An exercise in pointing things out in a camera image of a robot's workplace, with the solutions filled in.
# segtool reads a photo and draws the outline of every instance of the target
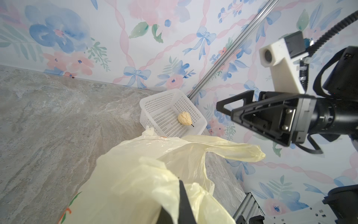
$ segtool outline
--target yellow plastic bag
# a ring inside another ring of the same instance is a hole
[[[177,224],[179,178],[198,224],[234,224],[212,196],[214,183],[207,178],[204,164],[206,151],[247,162],[265,157],[256,145],[204,135],[165,138],[150,128],[97,159],[90,179],[59,223],[155,224],[163,207]]]

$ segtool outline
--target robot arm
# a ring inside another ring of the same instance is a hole
[[[301,31],[279,39],[260,49],[261,64],[269,67],[275,92],[260,92],[253,102],[253,91],[246,91],[217,102],[216,109],[231,116],[231,120],[280,145],[296,144],[312,154],[323,151],[311,137],[320,134],[332,142],[342,134],[358,139],[358,47],[349,46],[322,68],[314,82],[314,91],[322,97],[305,94],[308,83],[309,56],[334,34],[358,20],[358,11],[349,15],[307,49]],[[300,60],[300,66],[294,62]],[[337,62],[321,87],[323,72]],[[244,100],[240,108],[228,111],[228,103]],[[305,139],[314,149],[301,144]]]

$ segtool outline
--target wallpaper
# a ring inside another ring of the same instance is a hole
[[[263,0],[0,0],[0,64],[189,93]]]
[[[216,102],[246,90],[254,90],[256,99],[261,90],[273,91],[270,70],[260,64],[261,47],[298,30],[303,31],[305,38],[317,40],[356,9],[356,0],[280,0],[193,99],[206,117],[211,135],[258,144],[266,153],[266,158],[256,163],[227,160],[240,184],[246,192],[253,193],[266,215],[306,208],[322,200],[332,188],[358,183],[358,153],[346,135],[332,143],[313,135],[323,155],[308,154],[293,144],[283,147],[231,122],[229,116],[215,110]],[[308,94],[313,94],[313,80],[325,63],[344,47],[358,44],[357,34],[358,22],[355,22],[313,55]],[[326,71],[323,80],[332,69]],[[231,110],[241,105],[231,103],[226,108]]]

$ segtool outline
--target basket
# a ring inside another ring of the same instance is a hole
[[[140,123],[145,128],[153,127],[159,136],[183,137],[200,135],[207,126],[207,121],[185,94],[179,89],[160,92],[139,102],[142,112]],[[193,126],[182,125],[178,115],[186,111],[190,114]]]

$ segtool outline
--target marble surface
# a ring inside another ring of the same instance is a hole
[[[139,100],[155,93],[0,66],[0,223],[57,223],[96,159],[141,134]],[[205,164],[233,215],[242,188],[223,158]]]

